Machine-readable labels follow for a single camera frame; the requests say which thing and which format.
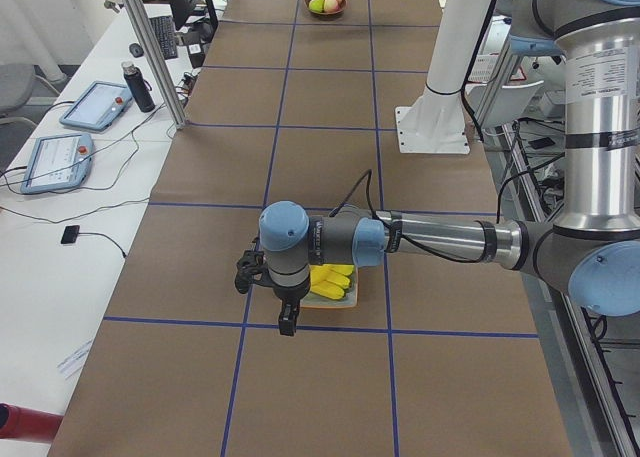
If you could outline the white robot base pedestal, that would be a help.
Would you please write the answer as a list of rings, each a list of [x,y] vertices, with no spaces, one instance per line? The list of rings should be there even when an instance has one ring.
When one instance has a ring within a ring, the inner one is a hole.
[[[395,109],[402,153],[470,152],[461,91],[492,1],[446,0],[424,91],[412,106]]]

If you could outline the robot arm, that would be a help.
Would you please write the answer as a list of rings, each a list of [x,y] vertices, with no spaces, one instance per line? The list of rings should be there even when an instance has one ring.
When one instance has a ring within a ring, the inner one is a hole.
[[[495,263],[532,275],[607,316],[639,309],[639,0],[514,0],[509,36],[520,56],[563,59],[564,198],[558,216],[494,216],[481,142],[465,133],[460,93],[497,0],[447,0],[416,101],[382,132],[382,161],[339,166],[336,139],[313,137],[258,220],[259,256],[236,287],[271,288],[292,335],[310,266],[376,267],[393,253],[459,266]]]

